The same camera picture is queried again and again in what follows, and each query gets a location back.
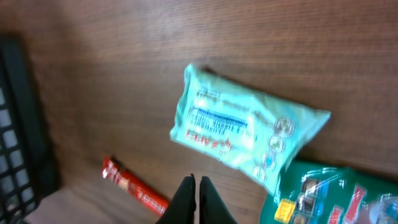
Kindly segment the red white package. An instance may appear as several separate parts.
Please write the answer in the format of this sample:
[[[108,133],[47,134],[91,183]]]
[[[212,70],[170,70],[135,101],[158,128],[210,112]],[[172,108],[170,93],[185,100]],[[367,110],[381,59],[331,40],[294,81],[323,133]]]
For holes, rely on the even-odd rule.
[[[123,189],[143,206],[162,216],[169,201],[111,157],[103,159],[102,176]]]

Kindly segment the light green wipes packet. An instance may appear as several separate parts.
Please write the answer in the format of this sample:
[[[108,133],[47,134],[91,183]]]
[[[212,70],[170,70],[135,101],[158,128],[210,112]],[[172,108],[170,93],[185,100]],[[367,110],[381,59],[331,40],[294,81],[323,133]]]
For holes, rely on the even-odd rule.
[[[240,170],[274,195],[282,169],[330,116],[190,64],[170,138]]]

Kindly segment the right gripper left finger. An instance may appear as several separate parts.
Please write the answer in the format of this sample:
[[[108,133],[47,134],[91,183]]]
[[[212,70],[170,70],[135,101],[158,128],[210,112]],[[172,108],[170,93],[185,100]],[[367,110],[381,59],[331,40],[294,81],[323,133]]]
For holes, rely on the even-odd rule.
[[[196,183],[193,174],[186,176],[164,214],[156,224],[194,224]]]

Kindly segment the green 3M gloves package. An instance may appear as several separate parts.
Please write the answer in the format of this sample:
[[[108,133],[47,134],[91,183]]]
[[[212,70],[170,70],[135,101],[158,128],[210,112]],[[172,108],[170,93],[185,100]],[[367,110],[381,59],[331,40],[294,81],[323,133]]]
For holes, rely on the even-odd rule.
[[[397,185],[345,167],[294,160],[260,224],[397,224]]]

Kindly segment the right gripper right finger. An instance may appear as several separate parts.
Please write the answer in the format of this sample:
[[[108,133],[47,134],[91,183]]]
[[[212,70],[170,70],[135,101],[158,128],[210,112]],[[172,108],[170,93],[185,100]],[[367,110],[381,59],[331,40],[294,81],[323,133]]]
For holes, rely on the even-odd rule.
[[[200,182],[200,224],[237,224],[209,177]]]

